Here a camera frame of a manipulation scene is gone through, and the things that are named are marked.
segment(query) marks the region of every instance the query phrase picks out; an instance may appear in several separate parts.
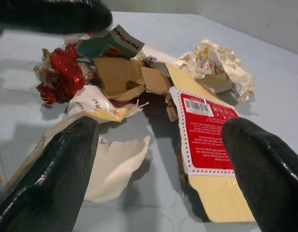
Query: crumpled white paper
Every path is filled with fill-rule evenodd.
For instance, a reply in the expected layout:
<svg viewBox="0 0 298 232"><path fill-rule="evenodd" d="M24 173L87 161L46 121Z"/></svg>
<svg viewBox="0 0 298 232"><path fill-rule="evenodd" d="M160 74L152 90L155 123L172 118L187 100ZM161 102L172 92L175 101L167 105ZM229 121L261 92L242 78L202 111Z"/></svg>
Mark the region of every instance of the crumpled white paper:
<svg viewBox="0 0 298 232"><path fill-rule="evenodd" d="M137 101L137 104L127 104L123 106L123 108L127 109L127 113L124 115L124 118L128 118L139 113L147 104L149 104L149 102L139 105ZM67 114L68 116L71 116L82 111L95 111L98 109L107 109L113 112L116 108L104 96L97 86L85 85L81 90L78 90L75 96L70 100L67 108Z"/></svg>
<svg viewBox="0 0 298 232"><path fill-rule="evenodd" d="M117 198L144 161L150 136L130 142L99 139L85 200L102 203Z"/></svg>
<svg viewBox="0 0 298 232"><path fill-rule="evenodd" d="M209 39L203 39L193 51L179 57L175 65L187 70L196 81L214 75L229 85L238 101L248 100L254 91L255 78L243 67L234 51Z"/></svg>

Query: yellow paper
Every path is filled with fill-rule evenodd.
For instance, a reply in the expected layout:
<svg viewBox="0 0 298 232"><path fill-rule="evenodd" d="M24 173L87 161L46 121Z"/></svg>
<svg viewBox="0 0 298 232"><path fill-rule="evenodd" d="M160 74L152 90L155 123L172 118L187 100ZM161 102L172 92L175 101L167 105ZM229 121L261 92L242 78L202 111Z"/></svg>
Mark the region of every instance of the yellow paper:
<svg viewBox="0 0 298 232"><path fill-rule="evenodd" d="M176 88L227 105L209 89L196 83L189 73L168 63L166 66ZM189 183L197 191L211 221L254 221L235 177L189 175Z"/></svg>

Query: crumpled gift wrap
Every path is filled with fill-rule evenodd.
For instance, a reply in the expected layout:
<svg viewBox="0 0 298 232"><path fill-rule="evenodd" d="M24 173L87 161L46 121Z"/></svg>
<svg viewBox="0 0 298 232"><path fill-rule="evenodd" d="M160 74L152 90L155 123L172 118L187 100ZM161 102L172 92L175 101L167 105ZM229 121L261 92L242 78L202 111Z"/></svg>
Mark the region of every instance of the crumpled gift wrap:
<svg viewBox="0 0 298 232"><path fill-rule="evenodd" d="M255 78L243 67L234 51L209 39L203 39L193 51L179 57L175 65L188 71L197 82L215 77L224 81L235 92L238 101L248 100L254 91Z"/></svg>

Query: barcode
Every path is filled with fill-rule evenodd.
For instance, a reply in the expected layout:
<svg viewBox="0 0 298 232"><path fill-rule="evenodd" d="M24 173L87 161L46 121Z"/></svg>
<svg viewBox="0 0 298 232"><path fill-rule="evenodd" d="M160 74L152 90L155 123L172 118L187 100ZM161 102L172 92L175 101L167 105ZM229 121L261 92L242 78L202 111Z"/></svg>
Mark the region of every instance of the barcode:
<svg viewBox="0 0 298 232"><path fill-rule="evenodd" d="M193 114L198 115L206 115L209 117L213 116L211 107L209 104L205 104L203 102L194 101L190 99L184 99L186 105L186 111Z"/></svg>

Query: torn cardboard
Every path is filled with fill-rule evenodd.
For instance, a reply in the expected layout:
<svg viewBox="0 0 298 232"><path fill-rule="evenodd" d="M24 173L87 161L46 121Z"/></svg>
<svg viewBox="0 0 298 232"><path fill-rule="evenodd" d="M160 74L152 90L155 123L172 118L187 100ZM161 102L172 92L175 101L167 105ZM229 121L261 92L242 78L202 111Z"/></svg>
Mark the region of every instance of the torn cardboard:
<svg viewBox="0 0 298 232"><path fill-rule="evenodd" d="M176 88L226 105L210 89L203 88L196 83L189 73L168 63L166 66ZM188 175L188 179L192 188L197 191L205 212L211 221L254 221L234 176Z"/></svg>
<svg viewBox="0 0 298 232"><path fill-rule="evenodd" d="M109 99L127 102L145 91L141 68L144 62L123 58L96 58L94 64Z"/></svg>
<svg viewBox="0 0 298 232"><path fill-rule="evenodd" d="M160 71L142 67L141 72L146 84L146 90L151 93L166 95L171 87L169 80Z"/></svg>
<svg viewBox="0 0 298 232"><path fill-rule="evenodd" d="M109 143L100 138L85 200L102 203L117 198L144 161L150 136Z"/></svg>

